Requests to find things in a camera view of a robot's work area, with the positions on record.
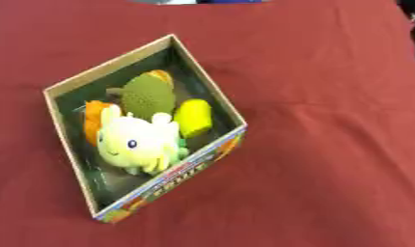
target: cardboard box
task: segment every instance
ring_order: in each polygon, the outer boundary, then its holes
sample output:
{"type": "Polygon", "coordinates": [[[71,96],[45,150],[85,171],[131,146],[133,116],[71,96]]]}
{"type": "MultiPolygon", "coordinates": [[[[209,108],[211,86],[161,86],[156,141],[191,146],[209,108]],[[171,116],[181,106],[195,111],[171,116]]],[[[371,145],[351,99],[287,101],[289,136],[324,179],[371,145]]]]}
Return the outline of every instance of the cardboard box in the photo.
{"type": "Polygon", "coordinates": [[[126,218],[223,158],[241,142],[247,127],[175,35],[83,71],[43,93],[88,208],[95,219],[107,223],[126,218]],[[190,97],[207,100],[212,106],[213,129],[188,141],[191,154],[179,164],[156,177],[132,176],[104,163],[97,150],[87,144],[82,131],[83,110],[86,100],[104,100],[106,88],[122,87],[152,69],[172,74],[178,105],[190,97]]]}

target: stuffed animal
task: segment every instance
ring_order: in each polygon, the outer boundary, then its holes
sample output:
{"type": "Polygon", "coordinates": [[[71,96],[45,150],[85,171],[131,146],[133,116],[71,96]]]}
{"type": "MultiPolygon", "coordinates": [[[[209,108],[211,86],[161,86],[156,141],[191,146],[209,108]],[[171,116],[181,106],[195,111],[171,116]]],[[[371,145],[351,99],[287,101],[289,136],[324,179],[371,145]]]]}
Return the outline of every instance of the stuffed animal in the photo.
{"type": "Polygon", "coordinates": [[[86,140],[94,147],[97,145],[97,132],[101,128],[101,111],[110,105],[99,100],[86,102],[83,130],[86,140]]]}
{"type": "Polygon", "coordinates": [[[101,112],[97,135],[99,154],[111,165],[136,175],[140,169],[155,175],[178,163],[189,151],[180,147],[179,125],[166,113],[156,113],[152,123],[112,105],[101,112]]]}
{"type": "Polygon", "coordinates": [[[183,138],[201,135],[212,128],[210,105],[203,99],[186,100],[175,113],[183,138]]]}
{"type": "Polygon", "coordinates": [[[143,73],[131,79],[123,88],[110,88],[106,92],[110,96],[119,96],[126,112],[146,121],[157,112],[172,114],[175,109],[173,80],[165,71],[143,73]]]}

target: yellow lemon toy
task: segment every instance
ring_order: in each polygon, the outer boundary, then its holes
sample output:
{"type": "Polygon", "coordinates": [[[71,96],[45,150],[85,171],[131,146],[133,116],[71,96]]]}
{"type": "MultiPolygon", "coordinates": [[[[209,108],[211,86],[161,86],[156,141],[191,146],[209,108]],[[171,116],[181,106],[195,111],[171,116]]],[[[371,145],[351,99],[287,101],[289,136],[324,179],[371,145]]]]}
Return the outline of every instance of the yellow lemon toy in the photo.
{"type": "Polygon", "coordinates": [[[183,138],[201,135],[212,128],[210,105],[203,99],[189,99],[176,111],[175,121],[183,138]]]}

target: green plush ball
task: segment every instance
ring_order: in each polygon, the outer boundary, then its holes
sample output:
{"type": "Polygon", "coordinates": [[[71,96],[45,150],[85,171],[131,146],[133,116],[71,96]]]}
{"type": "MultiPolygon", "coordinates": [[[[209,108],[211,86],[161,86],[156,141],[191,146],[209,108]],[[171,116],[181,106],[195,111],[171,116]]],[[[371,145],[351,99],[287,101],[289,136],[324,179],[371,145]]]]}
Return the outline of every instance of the green plush ball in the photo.
{"type": "Polygon", "coordinates": [[[157,77],[142,74],[124,86],[122,106],[136,118],[150,121],[158,112],[172,114],[175,104],[172,87],[157,77]]]}

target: red fabric surface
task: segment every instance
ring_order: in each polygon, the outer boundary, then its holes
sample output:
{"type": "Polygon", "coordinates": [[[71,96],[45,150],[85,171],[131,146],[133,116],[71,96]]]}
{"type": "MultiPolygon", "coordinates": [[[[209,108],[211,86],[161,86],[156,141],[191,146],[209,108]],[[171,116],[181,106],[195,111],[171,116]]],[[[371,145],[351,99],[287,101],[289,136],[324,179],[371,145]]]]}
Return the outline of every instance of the red fabric surface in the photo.
{"type": "Polygon", "coordinates": [[[415,247],[415,59],[394,1],[0,0],[0,246],[415,247]],[[250,124],[138,215],[89,218],[42,89],[177,34],[250,124]]]}

